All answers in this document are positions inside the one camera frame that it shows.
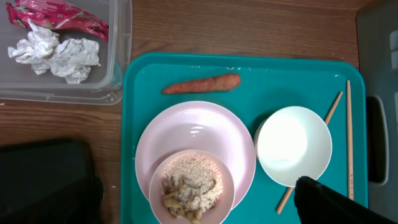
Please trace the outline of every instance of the carrot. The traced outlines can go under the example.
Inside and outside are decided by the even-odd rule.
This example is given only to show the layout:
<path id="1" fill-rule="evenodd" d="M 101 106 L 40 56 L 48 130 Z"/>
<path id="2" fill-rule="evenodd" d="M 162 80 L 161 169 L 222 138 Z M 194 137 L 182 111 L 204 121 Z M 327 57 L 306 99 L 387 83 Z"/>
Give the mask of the carrot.
<path id="1" fill-rule="evenodd" d="M 166 87 L 163 94 L 177 93 L 204 93 L 211 91 L 230 91 L 241 83 L 241 77 L 237 73 L 228 73 L 216 77 L 203 78 L 181 82 Z"/>

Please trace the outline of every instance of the teal tray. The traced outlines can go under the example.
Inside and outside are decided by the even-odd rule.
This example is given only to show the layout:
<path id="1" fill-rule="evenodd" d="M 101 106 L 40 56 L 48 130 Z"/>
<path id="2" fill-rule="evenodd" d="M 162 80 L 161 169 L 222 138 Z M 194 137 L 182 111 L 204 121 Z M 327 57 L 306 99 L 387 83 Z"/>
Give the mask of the teal tray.
<path id="1" fill-rule="evenodd" d="M 241 85 L 226 93 L 162 95 L 167 85 L 238 72 Z M 368 207 L 365 87 L 359 72 L 344 62 L 238 57 L 229 55 L 145 54 L 126 72 L 121 142 L 121 223 L 157 223 L 134 170 L 138 140 L 164 109 L 191 100 L 219 104 L 232 111 L 252 136 L 259 123 L 286 106 L 304 106 L 324 118 L 339 91 L 344 95 L 329 123 L 333 139 L 330 164 L 319 181 L 347 196 L 346 81 L 351 80 L 354 141 L 354 199 Z M 256 166 L 248 194 L 225 223 L 300 223 L 293 194 L 281 215 L 275 208 L 286 187 Z"/>

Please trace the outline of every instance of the wooden table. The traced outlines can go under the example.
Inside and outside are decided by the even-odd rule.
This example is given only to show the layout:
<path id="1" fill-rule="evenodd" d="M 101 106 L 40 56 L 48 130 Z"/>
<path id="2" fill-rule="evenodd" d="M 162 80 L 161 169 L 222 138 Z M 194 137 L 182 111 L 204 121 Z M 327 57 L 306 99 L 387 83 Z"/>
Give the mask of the wooden table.
<path id="1" fill-rule="evenodd" d="M 355 15 L 367 2 L 133 0 L 132 57 L 195 52 L 343 60 L 358 68 Z M 122 104 L 0 103 L 1 145 L 57 137 L 90 143 L 104 182 L 104 222 L 119 223 Z"/>

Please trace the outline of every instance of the red wrapper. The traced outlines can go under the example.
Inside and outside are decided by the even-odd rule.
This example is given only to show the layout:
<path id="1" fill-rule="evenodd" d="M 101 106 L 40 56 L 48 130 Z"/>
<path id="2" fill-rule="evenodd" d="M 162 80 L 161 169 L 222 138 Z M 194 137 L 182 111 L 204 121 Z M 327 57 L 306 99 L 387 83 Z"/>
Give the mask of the red wrapper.
<path id="1" fill-rule="evenodd" d="M 6 2 L 8 18 L 12 24 L 28 27 L 28 19 L 48 29 L 78 29 L 108 41 L 109 25 L 96 16 L 62 0 L 15 0 Z"/>

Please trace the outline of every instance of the chopstick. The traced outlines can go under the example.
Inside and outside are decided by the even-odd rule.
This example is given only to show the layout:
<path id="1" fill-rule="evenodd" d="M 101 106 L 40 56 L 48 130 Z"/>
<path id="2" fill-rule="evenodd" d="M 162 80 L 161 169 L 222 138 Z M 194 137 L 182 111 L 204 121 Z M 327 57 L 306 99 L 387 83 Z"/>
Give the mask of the chopstick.
<path id="1" fill-rule="evenodd" d="M 332 106 L 331 106 L 331 108 L 330 108 L 330 110 L 329 110 L 329 113 L 328 113 L 328 115 L 327 115 L 326 118 L 325 118 L 325 123 L 326 123 L 326 125 L 329 124 L 329 122 L 330 122 L 330 120 L 331 120 L 331 117 L 333 116 L 333 113 L 335 112 L 336 107 L 337 107 L 338 103 L 340 102 L 340 99 L 341 99 L 341 96 L 342 96 L 342 95 L 343 95 L 343 92 L 342 92 L 342 91 L 339 92 L 339 94 L 338 94 L 337 97 L 336 97 L 335 102 L 332 104 Z M 287 202 L 287 200 L 289 199 L 290 195 L 292 194 L 293 190 L 294 190 L 294 187 L 288 187 L 287 190 L 285 191 L 284 196 L 282 197 L 282 199 L 280 200 L 280 202 L 279 202 L 279 204 L 278 204 L 278 206 L 277 206 L 277 208 L 276 208 L 276 213 L 278 213 L 278 215 L 279 215 L 279 214 L 282 212 L 282 210 L 284 209 L 284 207 L 285 207 L 285 205 L 286 205 L 286 202 Z"/>
<path id="2" fill-rule="evenodd" d="M 351 107 L 351 83 L 349 80 L 347 80 L 347 154 L 348 197 L 354 200 L 353 111 Z"/>

